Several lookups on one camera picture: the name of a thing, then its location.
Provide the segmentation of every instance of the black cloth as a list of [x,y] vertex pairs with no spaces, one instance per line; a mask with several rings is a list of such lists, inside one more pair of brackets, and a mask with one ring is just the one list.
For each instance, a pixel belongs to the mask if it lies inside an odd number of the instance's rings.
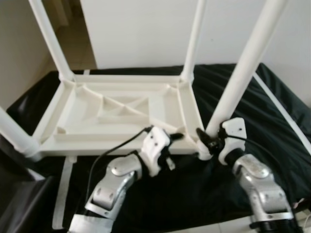
[[[199,112],[206,127],[235,65],[199,65],[194,70],[192,85]],[[179,75],[182,67],[127,68],[94,70],[91,74]],[[258,75],[311,141],[311,111],[264,64]],[[59,84],[58,73],[51,72],[8,110],[8,114],[32,134],[51,101]],[[233,117],[243,117],[247,137],[268,149],[280,161],[290,177],[294,198],[311,196],[311,156],[282,114],[253,79],[243,95]],[[284,189],[280,177],[264,151],[246,144],[247,152],[258,157],[274,170],[275,179]],[[103,177],[105,165],[113,159],[102,160],[92,186]],[[173,156],[178,167],[163,171],[152,179],[136,182],[127,192],[121,212],[115,221],[114,232],[164,232],[226,221],[251,214],[248,198],[228,167],[217,158],[202,162],[196,158]],[[83,212],[86,181],[93,157],[78,157],[74,164],[65,208],[64,226],[69,227],[74,213]],[[62,162],[44,158],[36,165],[42,171],[56,173]],[[47,223],[34,228],[51,232]]]

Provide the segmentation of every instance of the white wall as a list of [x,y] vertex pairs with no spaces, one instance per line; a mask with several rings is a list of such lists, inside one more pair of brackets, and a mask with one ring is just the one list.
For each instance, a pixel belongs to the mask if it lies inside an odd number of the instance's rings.
[[[98,68],[183,64],[196,0],[81,0]],[[197,64],[236,63],[263,0],[208,0]],[[289,0],[263,62],[311,106],[310,0]]]
[[0,106],[24,93],[48,55],[27,0],[0,0]]

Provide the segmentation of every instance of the black cable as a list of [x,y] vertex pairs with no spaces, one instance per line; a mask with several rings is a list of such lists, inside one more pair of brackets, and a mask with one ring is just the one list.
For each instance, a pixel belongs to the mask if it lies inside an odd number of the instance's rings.
[[284,172],[284,169],[282,168],[281,164],[279,163],[279,161],[271,154],[270,151],[268,151],[265,147],[263,147],[262,145],[258,144],[257,142],[255,141],[252,141],[250,139],[247,139],[247,138],[243,138],[243,137],[237,137],[237,136],[233,136],[233,135],[226,135],[227,137],[231,137],[231,138],[235,138],[235,139],[239,139],[239,140],[243,140],[245,142],[248,142],[250,144],[253,144],[254,146],[257,146],[258,148],[262,149],[264,152],[266,152],[266,154],[268,154],[270,156],[270,158],[273,160],[273,164],[274,164],[274,167],[276,169],[278,169],[280,171],[280,175],[281,177],[284,179],[285,181],[285,186],[286,186],[286,189],[287,189],[287,192],[285,192],[287,194],[287,201],[290,203],[290,208],[291,208],[291,211],[294,215],[294,222],[295,222],[295,225],[297,227],[299,227],[298,225],[298,222],[297,222],[297,219],[295,217],[295,213],[294,213],[294,209],[292,207],[292,202],[294,201],[294,197],[293,197],[293,194],[292,194],[292,187],[289,183],[289,178],[287,176],[287,173]]
[[150,127],[148,128],[144,128],[143,130],[141,130],[139,133],[137,133],[136,135],[134,135],[133,137],[131,137],[130,139],[128,139],[127,141],[123,142],[122,144],[106,151],[105,153],[103,153],[102,155],[98,156],[96,158],[96,160],[93,162],[92,164],[92,167],[91,167],[91,170],[89,172],[89,176],[88,176],[88,181],[87,181],[87,189],[86,189],[86,202],[87,203],[87,200],[88,200],[88,196],[89,196],[89,190],[90,190],[90,185],[91,185],[91,180],[92,180],[92,173],[93,173],[93,170],[94,170],[94,167],[95,165],[98,163],[98,161],[103,158],[105,155],[108,155],[109,153],[119,149],[120,147],[123,147],[124,145],[128,144],[129,142],[133,141],[134,139],[136,139],[137,137],[139,137],[143,132],[149,132],[150,131]]

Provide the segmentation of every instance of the white pole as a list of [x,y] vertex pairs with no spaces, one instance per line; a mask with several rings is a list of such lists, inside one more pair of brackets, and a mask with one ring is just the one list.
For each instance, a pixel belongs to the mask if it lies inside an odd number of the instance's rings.
[[192,25],[190,41],[188,45],[186,61],[184,65],[184,69],[181,73],[181,79],[185,82],[193,82],[193,70],[195,66],[195,58],[198,51],[198,45],[200,40],[201,29],[203,25],[204,12],[206,9],[207,0],[198,0],[198,4],[196,7],[194,21]]
[[0,134],[8,140],[14,148],[31,157],[39,152],[39,143],[30,137],[12,118],[0,107]]
[[74,73],[69,68],[42,1],[29,0],[29,3],[33,9],[35,18],[48,45],[55,65],[60,73],[60,77],[71,81],[74,80]]
[[231,118],[273,35],[287,0],[267,0],[238,64],[210,119],[206,132],[217,136],[219,126]]

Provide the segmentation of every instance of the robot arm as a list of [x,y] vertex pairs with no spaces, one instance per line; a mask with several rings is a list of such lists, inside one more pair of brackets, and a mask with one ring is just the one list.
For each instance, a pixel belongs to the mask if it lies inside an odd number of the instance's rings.
[[168,135],[159,127],[152,127],[140,151],[112,160],[106,175],[96,185],[85,208],[103,217],[115,220],[125,199],[126,190],[144,176],[156,176],[161,168],[174,169],[169,157],[169,146],[182,134]]
[[219,161],[228,165],[247,193],[253,211],[251,228],[258,232],[301,233],[283,189],[275,182],[271,169],[255,156],[246,154],[245,141],[228,137],[246,138],[244,120],[234,118],[224,122],[219,138],[211,139],[197,129],[200,140],[208,148],[203,160],[219,155]]

